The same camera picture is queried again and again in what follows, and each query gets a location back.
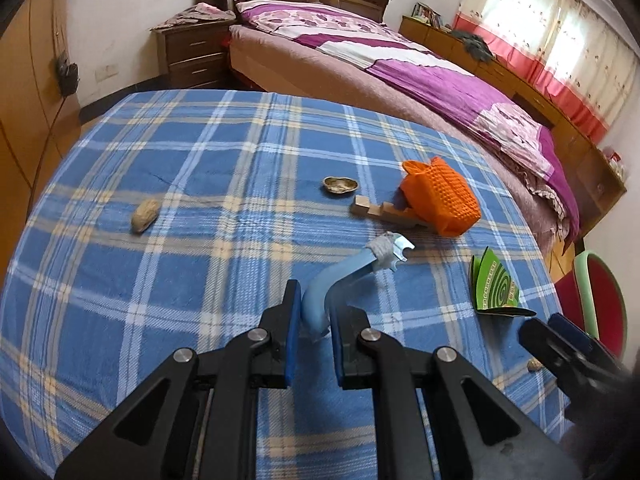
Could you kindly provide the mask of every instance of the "purple blanket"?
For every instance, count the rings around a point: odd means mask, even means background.
[[[491,85],[384,25],[321,4],[236,0],[246,22],[351,63],[464,128],[530,192],[548,199],[561,234],[578,233],[578,208],[548,128]]]

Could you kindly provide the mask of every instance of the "orange paper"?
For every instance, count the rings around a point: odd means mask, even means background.
[[[431,164],[406,160],[408,173],[400,184],[409,206],[438,234],[456,237],[480,219],[480,206],[466,180],[439,156]]]

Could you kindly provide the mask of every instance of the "pink bed sheet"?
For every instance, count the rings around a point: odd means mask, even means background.
[[[284,38],[242,25],[230,28],[231,65],[267,91],[326,99],[422,124],[474,145],[504,182],[543,254],[566,234],[546,199],[474,139],[385,82],[356,67]]]

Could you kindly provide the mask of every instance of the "red curtain trim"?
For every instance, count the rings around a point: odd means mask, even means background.
[[[458,13],[453,28],[481,36],[489,49],[504,60],[509,69],[535,86],[560,108],[583,135],[595,143],[602,140],[609,127],[601,115],[580,97],[571,84],[558,81],[539,59],[519,51],[517,47],[475,23],[470,16]]]

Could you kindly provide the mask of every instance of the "nightstand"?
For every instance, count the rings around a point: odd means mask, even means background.
[[[235,20],[156,30],[158,65],[169,88],[226,88],[228,55],[222,45]]]

